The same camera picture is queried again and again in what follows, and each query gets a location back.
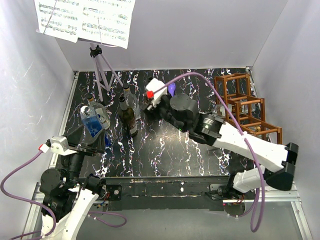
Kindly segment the blue box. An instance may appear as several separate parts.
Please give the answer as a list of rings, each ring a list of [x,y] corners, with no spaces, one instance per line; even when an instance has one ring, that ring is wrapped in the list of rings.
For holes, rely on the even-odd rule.
[[[94,138],[102,129],[107,130],[110,127],[106,118],[96,112],[93,107],[83,105],[80,108],[80,117],[83,125]]]

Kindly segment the clear plastic bottle blue label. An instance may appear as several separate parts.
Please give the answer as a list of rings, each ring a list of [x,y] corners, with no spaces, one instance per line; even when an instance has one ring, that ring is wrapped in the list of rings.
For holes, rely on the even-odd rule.
[[[141,118],[139,100],[133,93],[131,93],[130,87],[127,83],[124,83],[122,88],[127,105],[133,109],[135,119],[139,120]]]

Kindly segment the clear glass bottle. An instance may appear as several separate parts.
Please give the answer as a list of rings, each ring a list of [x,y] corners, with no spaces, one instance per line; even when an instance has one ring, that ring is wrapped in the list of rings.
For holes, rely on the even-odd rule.
[[[111,121],[105,106],[97,102],[91,93],[87,94],[86,98],[88,106],[96,112],[102,127],[107,130],[111,125]]]

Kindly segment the dark bottle brown label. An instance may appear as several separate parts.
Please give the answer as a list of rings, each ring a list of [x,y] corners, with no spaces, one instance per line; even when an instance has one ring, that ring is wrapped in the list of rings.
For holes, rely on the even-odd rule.
[[[118,98],[120,110],[118,116],[122,122],[122,125],[126,128],[131,137],[134,137],[138,133],[138,127],[134,111],[126,103],[126,99],[123,94]]]

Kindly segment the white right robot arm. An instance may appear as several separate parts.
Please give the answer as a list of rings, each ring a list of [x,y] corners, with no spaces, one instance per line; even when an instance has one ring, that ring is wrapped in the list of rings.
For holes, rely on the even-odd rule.
[[[182,93],[162,95],[158,100],[145,99],[141,110],[170,123],[182,132],[188,132],[197,143],[222,148],[236,154],[257,159],[261,169],[232,174],[226,186],[227,195],[237,199],[243,193],[266,184],[280,191],[292,188],[298,145],[275,144],[243,133],[223,119],[198,110],[198,103]]]

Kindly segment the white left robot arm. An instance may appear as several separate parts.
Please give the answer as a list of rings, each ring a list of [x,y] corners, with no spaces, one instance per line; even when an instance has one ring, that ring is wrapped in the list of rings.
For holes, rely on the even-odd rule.
[[[106,181],[99,176],[91,173],[80,182],[85,156],[105,152],[106,130],[83,142],[84,129],[81,125],[68,135],[54,136],[40,147],[59,155],[63,165],[45,170],[40,178],[39,190],[44,194],[41,234],[45,240],[76,239],[93,203],[106,196]]]

